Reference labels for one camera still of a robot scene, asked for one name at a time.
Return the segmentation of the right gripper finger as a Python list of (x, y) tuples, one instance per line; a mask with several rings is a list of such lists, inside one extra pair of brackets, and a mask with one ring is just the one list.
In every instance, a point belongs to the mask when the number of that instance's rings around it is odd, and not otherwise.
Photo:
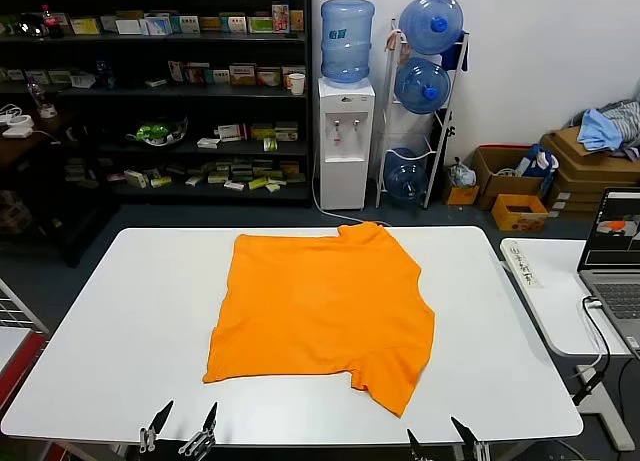
[(462, 439), (461, 446), (454, 447), (454, 455), (457, 460), (488, 461), (488, 444), (479, 441), (471, 429), (451, 416), (451, 422)]
[(411, 450), (411, 456), (414, 461), (425, 461), (425, 455), (422, 449), (422, 446), (412, 433), (410, 429), (406, 429), (407, 436), (409, 439), (409, 445)]

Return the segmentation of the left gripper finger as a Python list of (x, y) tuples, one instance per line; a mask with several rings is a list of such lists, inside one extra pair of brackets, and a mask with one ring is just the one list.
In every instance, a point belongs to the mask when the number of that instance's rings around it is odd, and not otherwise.
[(184, 445), (178, 449), (179, 455), (208, 455), (216, 444), (215, 427), (218, 403), (211, 407), (202, 429), (196, 432)]
[(153, 452), (157, 436), (164, 427), (173, 407), (174, 401), (170, 400), (160, 411), (158, 411), (148, 427), (141, 427), (139, 430), (139, 451)]

